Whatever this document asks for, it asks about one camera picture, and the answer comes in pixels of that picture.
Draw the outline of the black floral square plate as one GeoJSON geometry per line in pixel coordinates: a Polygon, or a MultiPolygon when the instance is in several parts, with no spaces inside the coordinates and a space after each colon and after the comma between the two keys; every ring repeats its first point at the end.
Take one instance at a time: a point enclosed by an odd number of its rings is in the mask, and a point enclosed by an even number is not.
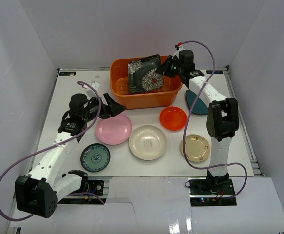
{"type": "Polygon", "coordinates": [[[163,76],[156,72],[162,65],[159,54],[136,59],[128,63],[128,86],[131,94],[160,89],[163,76]]]}

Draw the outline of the pink round plate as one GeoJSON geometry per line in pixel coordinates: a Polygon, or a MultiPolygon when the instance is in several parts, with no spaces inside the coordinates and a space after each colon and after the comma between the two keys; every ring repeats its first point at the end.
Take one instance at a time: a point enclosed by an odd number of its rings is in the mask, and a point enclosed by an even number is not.
{"type": "Polygon", "coordinates": [[[108,119],[100,119],[96,125],[97,138],[107,145],[119,145],[131,135],[132,123],[125,114],[119,114],[108,119]]]}

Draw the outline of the cream bear-print plate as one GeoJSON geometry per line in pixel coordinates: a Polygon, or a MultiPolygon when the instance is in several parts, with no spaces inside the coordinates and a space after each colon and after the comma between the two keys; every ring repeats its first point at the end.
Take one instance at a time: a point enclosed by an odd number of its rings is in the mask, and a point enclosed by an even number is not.
{"type": "Polygon", "coordinates": [[[144,161],[160,158],[166,151],[167,138],[164,132],[152,125],[136,128],[129,137],[129,149],[132,154],[144,161]]]}

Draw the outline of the orange round plate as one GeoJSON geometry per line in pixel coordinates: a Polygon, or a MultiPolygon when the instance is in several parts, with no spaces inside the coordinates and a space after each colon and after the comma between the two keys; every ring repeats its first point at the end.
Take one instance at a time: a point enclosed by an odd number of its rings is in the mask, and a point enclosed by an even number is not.
{"type": "Polygon", "coordinates": [[[181,108],[169,106],[161,111],[159,120],[166,129],[178,131],[184,128],[187,115],[181,108]]]}

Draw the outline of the blue patterned dark-rim plate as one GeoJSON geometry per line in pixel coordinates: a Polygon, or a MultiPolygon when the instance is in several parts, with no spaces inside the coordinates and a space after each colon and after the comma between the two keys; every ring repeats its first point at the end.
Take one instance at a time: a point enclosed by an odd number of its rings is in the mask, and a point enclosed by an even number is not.
{"type": "Polygon", "coordinates": [[[100,143],[87,146],[81,153],[81,166],[88,172],[96,173],[104,170],[111,159],[109,149],[100,143]]]}

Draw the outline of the beige floral plate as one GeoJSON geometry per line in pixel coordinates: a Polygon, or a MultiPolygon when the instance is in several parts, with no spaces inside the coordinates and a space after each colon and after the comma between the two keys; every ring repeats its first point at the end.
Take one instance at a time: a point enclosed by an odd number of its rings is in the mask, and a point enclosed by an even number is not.
{"type": "Polygon", "coordinates": [[[186,158],[191,162],[203,162],[210,155],[209,142],[197,134],[186,135],[185,137],[186,158]]]}

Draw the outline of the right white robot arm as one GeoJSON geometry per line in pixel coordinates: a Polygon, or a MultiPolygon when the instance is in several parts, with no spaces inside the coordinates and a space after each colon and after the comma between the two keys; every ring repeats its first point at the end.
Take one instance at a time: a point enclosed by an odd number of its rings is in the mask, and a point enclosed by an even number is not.
{"type": "Polygon", "coordinates": [[[218,194],[229,182],[229,147],[239,129],[237,100],[222,95],[209,84],[209,79],[195,68],[191,50],[169,55],[156,72],[170,78],[179,76],[181,82],[208,107],[206,129],[211,137],[211,156],[210,164],[205,168],[206,190],[213,195],[218,194]]]}

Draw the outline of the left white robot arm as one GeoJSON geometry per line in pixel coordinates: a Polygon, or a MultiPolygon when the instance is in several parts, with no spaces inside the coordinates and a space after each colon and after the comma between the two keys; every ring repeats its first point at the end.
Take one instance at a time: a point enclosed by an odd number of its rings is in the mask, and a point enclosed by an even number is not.
{"type": "Polygon", "coordinates": [[[77,93],[71,96],[69,110],[62,117],[56,139],[39,164],[27,175],[20,175],[15,181],[17,209],[32,215],[49,218],[57,204],[64,197],[76,192],[85,194],[89,188],[87,173],[70,170],[57,179],[58,172],[79,144],[88,122],[115,117],[126,107],[114,101],[108,93],[100,97],[87,98],[77,93]]]}

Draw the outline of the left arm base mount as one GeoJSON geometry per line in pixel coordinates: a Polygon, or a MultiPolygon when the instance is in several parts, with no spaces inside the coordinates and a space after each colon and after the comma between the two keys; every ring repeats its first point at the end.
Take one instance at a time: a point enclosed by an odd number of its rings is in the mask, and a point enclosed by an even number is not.
{"type": "MultiPolygon", "coordinates": [[[[98,196],[104,203],[106,202],[109,191],[108,180],[90,180],[86,193],[93,193],[98,196]]],[[[95,196],[83,193],[81,195],[68,196],[62,199],[59,204],[69,205],[103,205],[95,196]]]]}

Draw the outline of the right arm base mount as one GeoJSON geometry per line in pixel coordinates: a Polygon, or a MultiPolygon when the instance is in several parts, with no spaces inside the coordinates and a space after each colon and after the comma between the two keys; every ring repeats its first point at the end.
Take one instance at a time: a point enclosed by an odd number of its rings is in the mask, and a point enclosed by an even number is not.
{"type": "Polygon", "coordinates": [[[220,185],[215,189],[210,189],[205,184],[205,179],[190,179],[185,184],[189,189],[191,207],[216,207],[216,206],[236,206],[236,198],[232,180],[220,185]]]}

